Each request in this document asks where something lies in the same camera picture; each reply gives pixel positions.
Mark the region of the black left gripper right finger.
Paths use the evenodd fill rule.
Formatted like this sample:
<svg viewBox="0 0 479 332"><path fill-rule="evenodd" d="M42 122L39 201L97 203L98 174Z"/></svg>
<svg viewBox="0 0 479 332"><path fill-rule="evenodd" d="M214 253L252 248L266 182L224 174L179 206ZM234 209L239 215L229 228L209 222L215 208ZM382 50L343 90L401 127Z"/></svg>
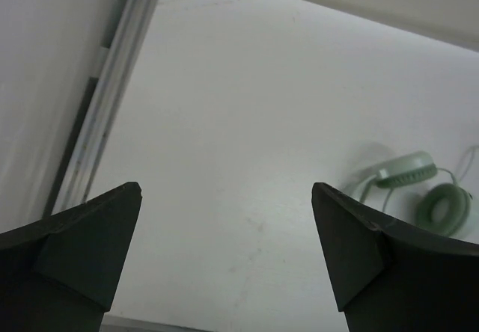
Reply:
<svg viewBox="0 0 479 332"><path fill-rule="evenodd" d="M476 331L478 246L419 229L323 182L311 203L350 331Z"/></svg>

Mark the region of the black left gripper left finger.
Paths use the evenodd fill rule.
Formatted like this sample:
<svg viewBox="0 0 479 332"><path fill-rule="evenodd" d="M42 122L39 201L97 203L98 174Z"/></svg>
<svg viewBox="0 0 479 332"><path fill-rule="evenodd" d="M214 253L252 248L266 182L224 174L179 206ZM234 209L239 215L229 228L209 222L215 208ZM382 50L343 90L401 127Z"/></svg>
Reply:
<svg viewBox="0 0 479 332"><path fill-rule="evenodd" d="M123 185L1 234L2 331L98 331L141 208Z"/></svg>

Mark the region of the mint green headphones with cable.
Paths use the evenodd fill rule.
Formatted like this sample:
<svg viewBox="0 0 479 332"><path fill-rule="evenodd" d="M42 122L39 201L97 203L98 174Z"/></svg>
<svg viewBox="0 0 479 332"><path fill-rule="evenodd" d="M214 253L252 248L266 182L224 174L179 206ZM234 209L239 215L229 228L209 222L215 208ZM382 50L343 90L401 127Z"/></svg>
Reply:
<svg viewBox="0 0 479 332"><path fill-rule="evenodd" d="M426 151L416 151L366 167L354 174L341 190L363 204L375 190L385 191L380 211L386 213L395 192L422 185L440 173L446 173L451 180L435 185L423 194L409 191L403 203L409 211L398 217L428 232L464 239L478 226L478 199L461 186L461 179L454 172L438 166Z"/></svg>

